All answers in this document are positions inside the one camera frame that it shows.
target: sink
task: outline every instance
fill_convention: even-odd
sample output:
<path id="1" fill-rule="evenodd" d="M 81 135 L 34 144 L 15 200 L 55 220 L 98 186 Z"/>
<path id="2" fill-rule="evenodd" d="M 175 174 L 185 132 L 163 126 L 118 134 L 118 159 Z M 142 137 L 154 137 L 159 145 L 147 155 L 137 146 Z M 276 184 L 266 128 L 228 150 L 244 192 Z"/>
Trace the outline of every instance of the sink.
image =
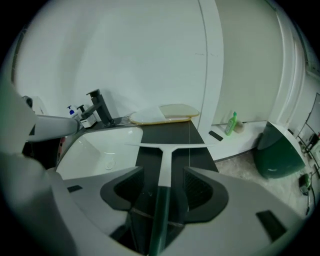
<path id="1" fill-rule="evenodd" d="M 116 172 L 136 166 L 143 130 L 120 127 L 81 135 L 67 150 L 56 171 L 63 180 Z"/>

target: black faucet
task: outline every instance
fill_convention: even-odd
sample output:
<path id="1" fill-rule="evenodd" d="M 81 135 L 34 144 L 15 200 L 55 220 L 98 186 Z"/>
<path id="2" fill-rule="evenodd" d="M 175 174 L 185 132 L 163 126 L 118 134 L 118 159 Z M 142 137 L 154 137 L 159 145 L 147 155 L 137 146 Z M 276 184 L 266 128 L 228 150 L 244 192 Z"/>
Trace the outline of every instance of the black faucet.
<path id="1" fill-rule="evenodd" d="M 90 117 L 93 112 L 97 112 L 102 123 L 103 126 L 105 127 L 111 127 L 115 125 L 115 120 L 112 119 L 109 110 L 106 106 L 106 103 L 104 101 L 104 98 L 102 97 L 102 95 L 100 94 L 100 90 L 93 90 L 89 93 L 87 93 L 86 95 L 90 95 L 91 100 L 93 105 L 91 107 L 89 107 L 87 110 L 85 110 L 82 114 L 81 117 L 84 119 L 87 119 L 88 117 Z"/>

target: white door frame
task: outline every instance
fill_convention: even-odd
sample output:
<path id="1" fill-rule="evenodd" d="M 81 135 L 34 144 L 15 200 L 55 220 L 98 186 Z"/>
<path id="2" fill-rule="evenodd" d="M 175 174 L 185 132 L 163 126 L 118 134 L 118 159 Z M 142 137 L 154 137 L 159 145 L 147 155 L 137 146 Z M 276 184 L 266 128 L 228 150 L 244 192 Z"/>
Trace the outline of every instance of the white door frame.
<path id="1" fill-rule="evenodd" d="M 218 106 L 224 72 L 224 41 L 215 1 L 198 0 L 202 14 L 206 43 L 205 87 L 197 130 L 205 140 Z"/>
<path id="2" fill-rule="evenodd" d="M 278 18 L 283 45 L 283 66 L 279 91 L 268 121 L 288 127 L 300 99 L 306 73 L 303 45 L 290 18 L 277 4 L 274 6 Z"/>

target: green trash bin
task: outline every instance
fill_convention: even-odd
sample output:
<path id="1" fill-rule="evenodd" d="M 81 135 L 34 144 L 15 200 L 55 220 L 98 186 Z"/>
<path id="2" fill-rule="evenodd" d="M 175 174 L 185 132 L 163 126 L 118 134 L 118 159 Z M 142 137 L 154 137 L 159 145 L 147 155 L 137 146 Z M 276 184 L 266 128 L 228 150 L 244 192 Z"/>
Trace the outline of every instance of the green trash bin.
<path id="1" fill-rule="evenodd" d="M 298 151 L 300 146 L 285 128 L 266 124 L 253 159 L 258 172 L 266 179 L 277 179 L 304 168 L 305 162 Z"/>

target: tiled floor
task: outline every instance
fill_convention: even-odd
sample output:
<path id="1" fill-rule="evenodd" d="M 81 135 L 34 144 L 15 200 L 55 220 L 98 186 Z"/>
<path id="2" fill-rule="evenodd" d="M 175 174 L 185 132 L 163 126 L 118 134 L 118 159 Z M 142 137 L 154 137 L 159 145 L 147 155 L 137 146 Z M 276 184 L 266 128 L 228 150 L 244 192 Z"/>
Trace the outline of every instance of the tiled floor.
<path id="1" fill-rule="evenodd" d="M 302 195 L 300 192 L 298 178 L 302 174 L 314 172 L 309 166 L 306 166 L 303 170 L 283 178 L 265 179 L 258 173 L 251 151 L 228 160 L 218 161 L 215 164 L 219 173 L 262 185 L 282 202 L 289 205 L 302 218 L 306 217 L 308 197 Z M 320 195 L 320 180 L 318 179 L 317 174 L 312 176 L 312 186 L 317 202 Z M 314 201 L 312 192 L 310 191 L 310 193 L 311 213 L 314 209 Z"/>

